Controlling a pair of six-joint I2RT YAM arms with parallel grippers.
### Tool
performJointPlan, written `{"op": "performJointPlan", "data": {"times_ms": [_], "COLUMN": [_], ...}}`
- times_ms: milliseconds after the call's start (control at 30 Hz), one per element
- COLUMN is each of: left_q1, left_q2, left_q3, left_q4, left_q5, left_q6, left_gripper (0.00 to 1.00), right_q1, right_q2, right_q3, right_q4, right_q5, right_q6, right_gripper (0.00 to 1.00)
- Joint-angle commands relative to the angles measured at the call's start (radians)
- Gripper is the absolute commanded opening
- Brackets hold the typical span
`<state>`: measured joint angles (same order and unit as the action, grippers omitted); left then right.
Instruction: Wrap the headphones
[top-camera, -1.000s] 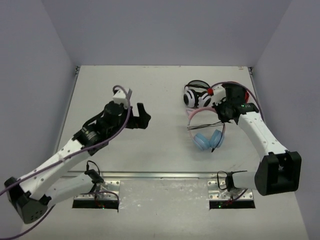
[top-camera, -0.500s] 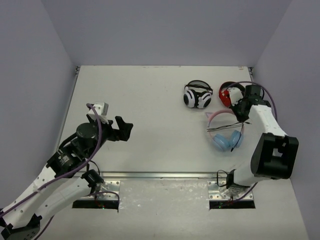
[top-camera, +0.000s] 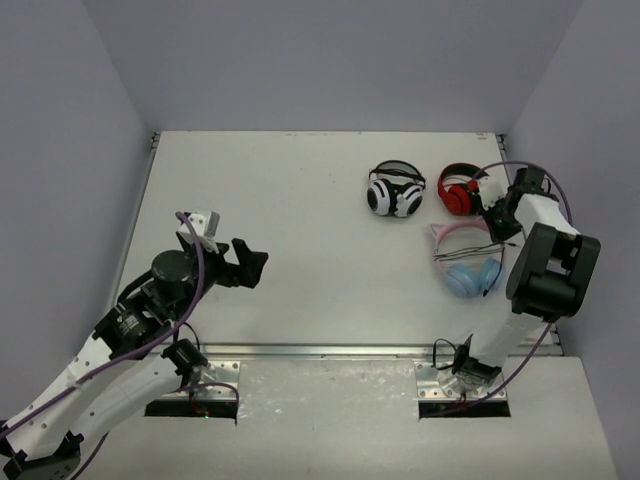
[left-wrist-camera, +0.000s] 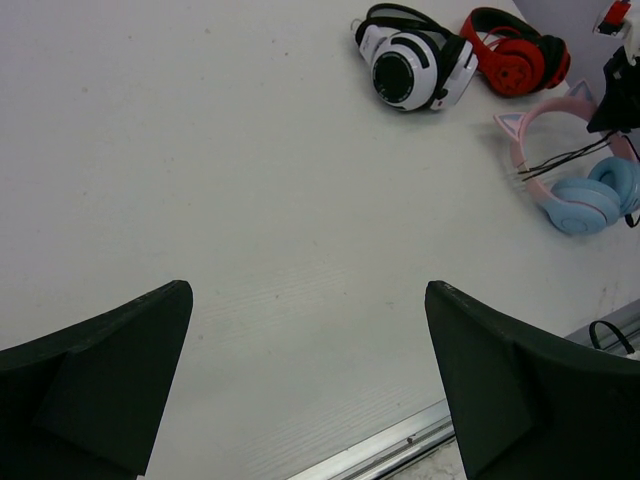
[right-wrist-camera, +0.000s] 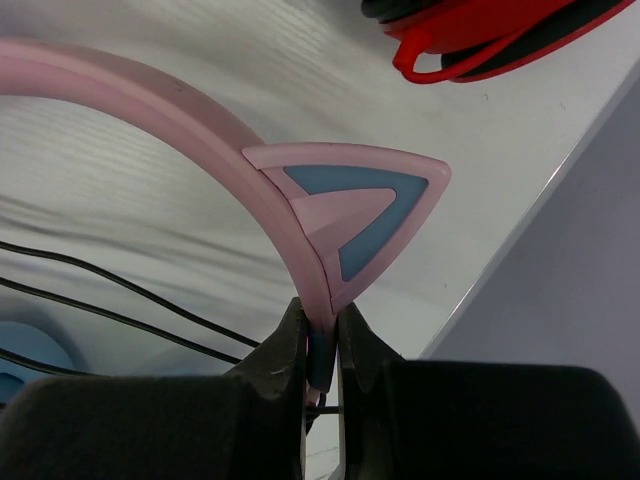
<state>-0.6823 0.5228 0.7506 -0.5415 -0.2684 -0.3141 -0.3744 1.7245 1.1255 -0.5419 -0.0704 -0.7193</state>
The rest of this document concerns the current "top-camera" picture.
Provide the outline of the pink blue cat-ear headphones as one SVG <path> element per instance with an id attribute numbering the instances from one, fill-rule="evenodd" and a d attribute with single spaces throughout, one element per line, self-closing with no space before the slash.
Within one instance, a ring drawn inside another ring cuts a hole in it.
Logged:
<path id="1" fill-rule="evenodd" d="M 482 246 L 462 247 L 444 252 L 441 247 L 451 235 L 467 231 L 489 233 L 484 220 L 473 219 L 450 224 L 430 224 L 433 239 L 432 261 L 453 295 L 469 299 L 487 296 L 501 282 L 505 266 L 506 244 L 490 243 Z"/>

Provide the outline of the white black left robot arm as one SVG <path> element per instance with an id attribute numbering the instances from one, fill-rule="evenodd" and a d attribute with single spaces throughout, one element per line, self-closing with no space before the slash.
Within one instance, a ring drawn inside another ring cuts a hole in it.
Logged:
<path id="1" fill-rule="evenodd" d="M 214 286 L 254 288 L 269 256 L 241 239 L 213 249 L 184 243 L 158 254 L 101 319 L 65 370 L 22 412 L 1 424 L 8 479 L 75 479 L 82 449 L 156 398 L 214 382 L 201 350 L 179 339 Z"/>

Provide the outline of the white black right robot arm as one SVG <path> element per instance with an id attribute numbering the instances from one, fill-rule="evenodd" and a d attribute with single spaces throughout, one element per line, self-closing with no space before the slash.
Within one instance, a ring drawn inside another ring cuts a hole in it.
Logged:
<path id="1" fill-rule="evenodd" d="M 543 323 L 572 317 L 583 304 L 601 242 L 580 233 L 566 195 L 548 192 L 555 178 L 520 162 L 506 191 L 480 190 L 480 213 L 491 238 L 505 243 L 521 235 L 524 244 L 509 271 L 505 296 L 510 312 L 474 330 L 456 348 L 450 375 L 466 388 L 491 386 L 509 354 Z"/>

